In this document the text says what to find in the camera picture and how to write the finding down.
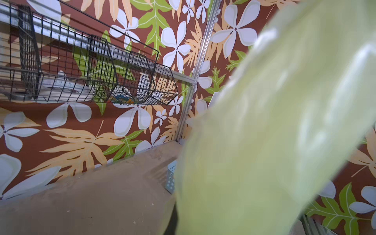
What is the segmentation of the yellow-green plastic bag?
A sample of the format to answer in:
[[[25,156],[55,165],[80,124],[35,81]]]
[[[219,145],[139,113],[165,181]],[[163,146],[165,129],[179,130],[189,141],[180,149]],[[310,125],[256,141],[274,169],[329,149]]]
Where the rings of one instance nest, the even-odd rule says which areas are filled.
[[[277,12],[178,158],[178,235],[287,235],[376,120],[375,1]]]

